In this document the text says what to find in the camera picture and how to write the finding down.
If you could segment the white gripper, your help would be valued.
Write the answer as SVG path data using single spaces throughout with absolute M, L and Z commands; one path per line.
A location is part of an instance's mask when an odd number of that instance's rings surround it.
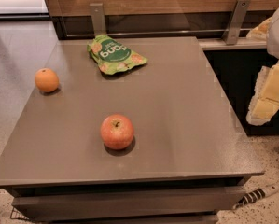
M 279 8 L 271 18 L 250 30 L 248 39 L 266 40 L 267 51 L 279 59 Z M 279 61 L 271 68 L 263 66 L 258 73 L 255 94 L 251 98 L 246 121 L 255 126 L 269 122 L 279 110 Z

